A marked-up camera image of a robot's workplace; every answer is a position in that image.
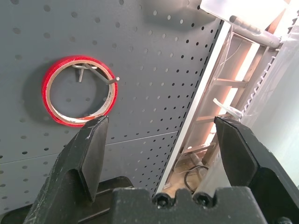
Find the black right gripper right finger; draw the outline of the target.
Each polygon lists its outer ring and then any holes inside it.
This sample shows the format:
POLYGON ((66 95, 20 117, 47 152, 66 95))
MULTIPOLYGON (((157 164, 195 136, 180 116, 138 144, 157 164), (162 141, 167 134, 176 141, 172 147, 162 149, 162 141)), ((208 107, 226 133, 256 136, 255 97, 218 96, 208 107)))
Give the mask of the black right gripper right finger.
POLYGON ((222 164, 231 186, 250 188, 270 224, 299 222, 299 190, 276 157, 247 126, 215 117, 222 164))

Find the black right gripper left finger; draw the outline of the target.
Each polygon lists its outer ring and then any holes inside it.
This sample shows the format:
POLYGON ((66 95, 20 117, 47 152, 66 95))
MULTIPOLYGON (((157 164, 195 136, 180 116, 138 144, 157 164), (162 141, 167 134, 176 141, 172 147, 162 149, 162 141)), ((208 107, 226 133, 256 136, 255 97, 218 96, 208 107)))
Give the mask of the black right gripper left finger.
POLYGON ((24 223, 78 223, 80 211, 95 201, 108 124, 108 116, 100 116, 80 128, 58 155, 24 223))

